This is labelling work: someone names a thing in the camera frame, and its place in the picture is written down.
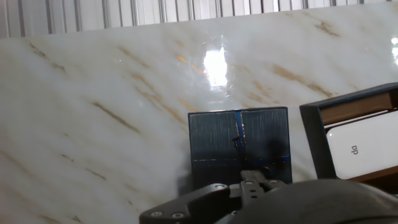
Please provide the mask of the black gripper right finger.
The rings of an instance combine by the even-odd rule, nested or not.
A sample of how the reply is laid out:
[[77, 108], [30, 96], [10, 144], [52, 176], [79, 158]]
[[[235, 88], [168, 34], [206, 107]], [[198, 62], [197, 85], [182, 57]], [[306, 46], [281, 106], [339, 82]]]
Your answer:
[[257, 190], [252, 190], [254, 195], [252, 195], [253, 199], [259, 198], [261, 195], [270, 192], [276, 188], [285, 186], [285, 183], [281, 180], [274, 179], [266, 179], [264, 175], [258, 171], [252, 171], [257, 183], [259, 184], [259, 188]]

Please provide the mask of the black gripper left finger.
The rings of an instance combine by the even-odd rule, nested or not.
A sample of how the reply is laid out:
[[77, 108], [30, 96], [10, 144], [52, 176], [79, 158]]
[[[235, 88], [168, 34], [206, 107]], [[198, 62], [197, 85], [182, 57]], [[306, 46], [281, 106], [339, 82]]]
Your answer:
[[242, 208], [240, 184], [210, 184], [139, 215], [140, 224], [216, 223]]

